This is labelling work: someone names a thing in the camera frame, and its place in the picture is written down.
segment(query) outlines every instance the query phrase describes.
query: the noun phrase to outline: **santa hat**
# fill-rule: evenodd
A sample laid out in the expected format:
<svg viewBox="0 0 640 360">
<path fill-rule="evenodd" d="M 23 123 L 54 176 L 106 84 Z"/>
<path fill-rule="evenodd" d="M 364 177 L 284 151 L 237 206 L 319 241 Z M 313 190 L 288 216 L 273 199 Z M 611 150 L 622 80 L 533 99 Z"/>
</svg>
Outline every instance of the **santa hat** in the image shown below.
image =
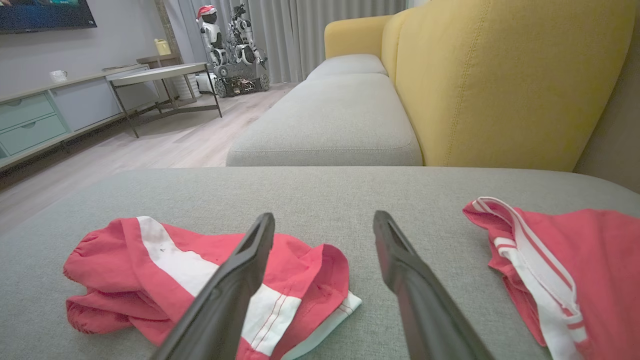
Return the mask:
<svg viewBox="0 0 640 360">
<path fill-rule="evenodd" d="M 213 7 L 213 5 L 203 6 L 198 10 L 198 17 L 196 19 L 200 20 L 200 18 L 204 15 L 212 15 L 217 12 L 218 11 L 215 7 Z"/>
</svg>

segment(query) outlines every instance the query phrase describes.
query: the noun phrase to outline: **tv screen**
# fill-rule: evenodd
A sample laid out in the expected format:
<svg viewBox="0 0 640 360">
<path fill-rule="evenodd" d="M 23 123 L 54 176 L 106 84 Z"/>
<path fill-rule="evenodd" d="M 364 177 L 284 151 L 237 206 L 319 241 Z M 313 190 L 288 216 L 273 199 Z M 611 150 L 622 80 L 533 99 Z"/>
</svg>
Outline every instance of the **tv screen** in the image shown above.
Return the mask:
<svg viewBox="0 0 640 360">
<path fill-rule="evenodd" d="M 0 34 L 95 27 L 86 0 L 0 0 Z"/>
</svg>

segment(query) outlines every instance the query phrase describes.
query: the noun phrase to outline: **yellow container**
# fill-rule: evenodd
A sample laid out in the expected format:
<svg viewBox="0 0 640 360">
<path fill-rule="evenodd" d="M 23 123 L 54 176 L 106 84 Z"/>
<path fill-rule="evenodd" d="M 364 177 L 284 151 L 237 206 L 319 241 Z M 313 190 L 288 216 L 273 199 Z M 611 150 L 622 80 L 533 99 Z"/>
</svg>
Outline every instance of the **yellow container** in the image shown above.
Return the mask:
<svg viewBox="0 0 640 360">
<path fill-rule="evenodd" d="M 160 55 L 169 55 L 171 54 L 171 49 L 169 48 L 169 43 L 166 40 L 158 40 L 156 41 L 156 48 L 158 49 L 158 54 Z"/>
</svg>

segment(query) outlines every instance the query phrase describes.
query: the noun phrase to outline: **wall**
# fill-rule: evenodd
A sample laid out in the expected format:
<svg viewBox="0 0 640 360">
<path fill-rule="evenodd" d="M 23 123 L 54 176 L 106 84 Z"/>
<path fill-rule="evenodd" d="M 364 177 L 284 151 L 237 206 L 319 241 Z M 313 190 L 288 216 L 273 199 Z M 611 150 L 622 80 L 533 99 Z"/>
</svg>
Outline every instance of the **wall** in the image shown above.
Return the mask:
<svg viewBox="0 0 640 360">
<path fill-rule="evenodd" d="M 154 0 L 87 2 L 97 28 L 0 35 L 0 97 L 50 84 L 50 71 L 78 78 L 157 54 L 164 31 Z"/>
<path fill-rule="evenodd" d="M 575 172 L 640 193 L 640 1 L 620 78 Z"/>
</svg>

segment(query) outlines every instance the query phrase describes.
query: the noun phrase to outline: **metal table frame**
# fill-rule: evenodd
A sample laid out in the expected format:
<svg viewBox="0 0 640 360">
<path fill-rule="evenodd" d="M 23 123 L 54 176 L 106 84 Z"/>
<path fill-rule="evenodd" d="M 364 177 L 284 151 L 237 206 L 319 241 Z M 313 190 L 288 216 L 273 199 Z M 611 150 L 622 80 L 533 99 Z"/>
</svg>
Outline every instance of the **metal table frame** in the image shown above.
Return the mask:
<svg viewBox="0 0 640 360">
<path fill-rule="evenodd" d="M 159 104 L 158 102 L 156 102 L 156 108 L 158 109 L 158 112 L 160 114 L 158 115 L 154 115 L 153 117 L 151 117 L 151 121 L 153 120 L 158 120 L 158 119 L 162 119 L 165 117 L 169 117 L 171 115 L 175 115 L 175 114 L 180 114 L 180 113 L 192 113 L 195 111 L 207 111 L 207 110 L 217 110 L 218 113 L 220 114 L 220 117 L 222 117 L 222 111 L 220 110 L 220 104 L 218 103 L 218 97 L 216 96 L 216 93 L 213 93 L 213 97 L 216 100 L 216 104 L 215 105 L 205 105 L 205 106 L 192 106 L 192 107 L 188 107 L 188 108 L 181 108 L 180 106 L 183 105 L 187 105 L 187 104 L 193 104 L 194 102 L 197 102 L 196 99 L 196 95 L 193 92 L 193 89 L 191 87 L 191 83 L 189 82 L 189 78 L 187 77 L 187 75 L 190 74 L 199 74 L 201 72 L 206 72 L 207 73 L 207 77 L 209 78 L 209 84 L 211 85 L 211 89 L 213 89 L 213 81 L 211 80 L 211 74 L 208 71 L 208 64 L 206 63 L 199 63 L 199 64 L 194 64 L 194 65 L 203 65 L 204 69 L 200 69 L 200 70 L 195 70 L 192 72 L 188 72 L 188 73 L 183 73 L 182 76 L 184 77 L 184 80 L 187 83 L 187 87 L 189 88 L 189 93 L 191 93 L 191 99 L 188 101 L 181 101 L 181 102 L 177 102 L 173 96 L 171 96 L 171 94 L 169 93 L 169 89 L 166 86 L 166 81 L 165 79 L 168 78 L 174 78 L 176 75 L 172 75 L 172 76 L 168 76 L 167 78 L 159 78 L 159 79 L 145 79 L 144 81 L 139 81 L 139 82 L 135 82 L 135 83 L 129 83 L 126 85 L 116 85 L 113 82 L 114 81 L 118 81 L 121 79 L 113 79 L 111 81 L 109 81 L 109 84 L 111 85 L 111 87 L 113 88 L 113 93 L 116 95 L 116 99 L 118 100 L 118 104 L 120 105 L 120 107 L 122 108 L 122 111 L 125 114 L 125 117 L 127 118 L 127 122 L 129 123 L 129 126 L 131 126 L 131 129 L 133 130 L 133 133 L 136 135 L 136 138 L 140 138 L 140 136 L 138 135 L 138 132 L 136 131 L 136 128 L 133 124 L 133 122 L 131 121 L 131 116 L 129 115 L 129 111 L 127 111 L 127 109 L 124 107 L 124 104 L 122 103 L 122 99 L 120 98 L 120 95 L 117 92 L 117 89 L 119 88 L 124 88 L 127 86 L 131 86 L 131 85 L 135 85 L 135 84 L 140 84 L 140 83 L 146 83 L 147 81 L 154 81 L 154 80 L 160 80 L 162 81 L 162 84 L 164 86 L 164 90 L 167 94 L 167 96 L 169 97 L 169 101 L 171 102 L 171 105 L 162 105 Z M 163 112 L 163 108 L 170 108 L 169 111 L 164 111 Z"/>
</svg>

